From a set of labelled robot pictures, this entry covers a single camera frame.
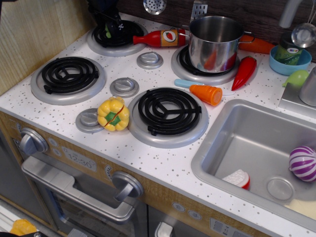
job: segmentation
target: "cabinet door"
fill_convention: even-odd
[[[148,208],[149,237],[209,237],[152,207]]]

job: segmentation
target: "silver sink basin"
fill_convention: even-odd
[[[289,170],[289,154],[298,146],[316,147],[316,124],[244,100],[225,104],[194,156],[199,179],[312,231],[316,221],[285,205],[316,201],[316,182]],[[222,178],[238,169],[250,177],[249,190]]]

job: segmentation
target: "red bottle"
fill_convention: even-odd
[[[184,46],[186,44],[185,30],[153,31],[145,36],[133,36],[133,43],[146,43],[153,47]]]

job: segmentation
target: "oven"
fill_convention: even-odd
[[[115,187],[45,154],[34,156],[26,158],[22,171],[36,183],[58,230],[95,237],[148,236],[144,203],[133,197],[117,201]]]

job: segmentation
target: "metal pot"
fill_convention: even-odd
[[[224,16],[198,18],[190,23],[189,30],[191,63],[207,73],[231,69],[236,61],[238,44],[244,43],[238,40],[244,33],[252,35],[245,32],[239,22]]]

